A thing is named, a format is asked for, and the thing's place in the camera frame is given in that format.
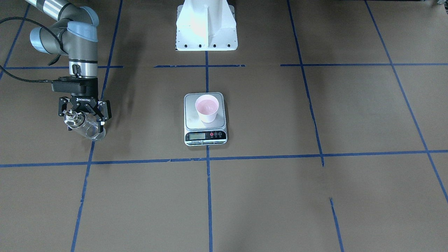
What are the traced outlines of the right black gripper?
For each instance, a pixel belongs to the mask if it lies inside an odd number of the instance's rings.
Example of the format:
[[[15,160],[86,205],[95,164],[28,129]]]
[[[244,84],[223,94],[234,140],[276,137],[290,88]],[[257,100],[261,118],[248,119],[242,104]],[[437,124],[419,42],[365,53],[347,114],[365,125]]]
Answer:
[[[99,133],[104,132],[105,122],[112,118],[110,101],[99,101],[98,78],[81,78],[76,76],[59,77],[52,81],[52,91],[70,93],[71,98],[60,97],[58,116],[64,118],[67,129],[72,131],[76,122],[76,112],[67,110],[72,104],[76,111],[90,113],[96,118]]]

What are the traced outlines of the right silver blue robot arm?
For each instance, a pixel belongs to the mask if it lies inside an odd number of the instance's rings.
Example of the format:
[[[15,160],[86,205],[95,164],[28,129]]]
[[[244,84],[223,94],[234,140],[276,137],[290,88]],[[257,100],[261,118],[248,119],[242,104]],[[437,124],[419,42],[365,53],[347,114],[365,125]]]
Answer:
[[[98,36],[99,17],[88,6],[77,7],[67,0],[29,0],[55,23],[38,24],[29,34],[32,46],[39,52],[54,54],[53,65],[61,56],[68,57],[67,76],[51,83],[52,91],[67,93],[59,98],[58,115],[69,131],[92,141],[102,139],[104,125],[111,115],[110,102],[99,99]]]

